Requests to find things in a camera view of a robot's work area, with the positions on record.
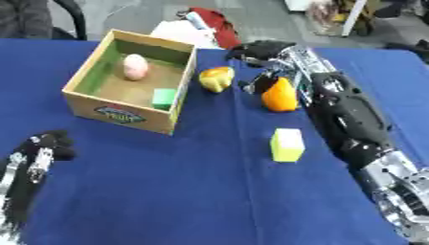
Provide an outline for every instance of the yellow-green cube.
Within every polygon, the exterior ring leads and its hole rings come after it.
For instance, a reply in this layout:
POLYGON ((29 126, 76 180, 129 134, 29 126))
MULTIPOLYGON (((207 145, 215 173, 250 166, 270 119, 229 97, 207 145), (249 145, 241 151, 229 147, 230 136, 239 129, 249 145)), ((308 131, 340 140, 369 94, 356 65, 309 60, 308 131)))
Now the yellow-green cube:
POLYGON ((277 128, 271 138, 271 152, 275 162, 297 162, 305 146, 300 129, 277 128))

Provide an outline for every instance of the chair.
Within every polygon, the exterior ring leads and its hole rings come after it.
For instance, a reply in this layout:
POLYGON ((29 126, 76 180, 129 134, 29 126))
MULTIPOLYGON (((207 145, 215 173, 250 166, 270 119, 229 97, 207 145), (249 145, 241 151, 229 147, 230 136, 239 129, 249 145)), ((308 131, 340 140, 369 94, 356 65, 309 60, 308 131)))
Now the chair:
POLYGON ((80 8, 80 6, 75 2, 75 0, 54 0, 57 4, 62 6, 67 10, 70 15, 72 15, 73 22, 76 28, 76 36, 73 36, 61 28, 54 27, 53 29, 53 39, 68 39, 68 40, 86 40, 86 23, 85 16, 80 8))

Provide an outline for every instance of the robotic arm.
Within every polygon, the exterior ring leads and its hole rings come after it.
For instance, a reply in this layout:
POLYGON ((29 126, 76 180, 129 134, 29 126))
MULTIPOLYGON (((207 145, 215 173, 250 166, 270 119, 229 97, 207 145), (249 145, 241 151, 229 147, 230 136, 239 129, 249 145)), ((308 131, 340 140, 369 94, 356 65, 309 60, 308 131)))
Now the robotic arm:
POLYGON ((410 243, 429 244, 429 169, 418 170, 395 147, 389 137, 392 127, 382 114, 327 60, 306 47, 260 43, 236 47, 227 56, 267 68, 251 83, 241 84, 243 90, 263 93, 278 74, 289 77, 331 152, 348 165, 351 176, 384 218, 410 243), (258 56, 263 49, 276 55, 258 56))
POLYGON ((5 238, 20 241, 21 229, 53 163, 70 161, 75 155, 67 132, 52 130, 34 134, 0 159, 1 244, 5 238))

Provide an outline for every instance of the open cardboard box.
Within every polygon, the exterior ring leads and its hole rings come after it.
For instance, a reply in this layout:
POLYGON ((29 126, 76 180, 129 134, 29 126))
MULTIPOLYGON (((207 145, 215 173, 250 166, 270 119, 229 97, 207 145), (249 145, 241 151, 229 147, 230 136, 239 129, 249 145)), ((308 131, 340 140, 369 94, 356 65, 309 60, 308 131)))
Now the open cardboard box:
POLYGON ((196 64, 191 44, 112 30, 62 89, 77 116, 172 134, 196 64), (124 77, 130 54, 147 59, 148 74, 124 77), (156 88, 176 89, 168 111, 152 107, 156 88))

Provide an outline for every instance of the box label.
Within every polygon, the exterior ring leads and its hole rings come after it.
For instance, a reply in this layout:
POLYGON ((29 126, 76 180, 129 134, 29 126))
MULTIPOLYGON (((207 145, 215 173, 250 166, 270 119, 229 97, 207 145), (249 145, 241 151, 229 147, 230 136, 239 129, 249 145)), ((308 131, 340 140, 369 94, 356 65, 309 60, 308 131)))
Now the box label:
POLYGON ((106 118, 113 120, 115 123, 127 124, 127 123, 139 123, 144 122, 146 119, 123 109, 112 108, 108 106, 98 107, 95 109, 96 112, 104 115, 106 118))

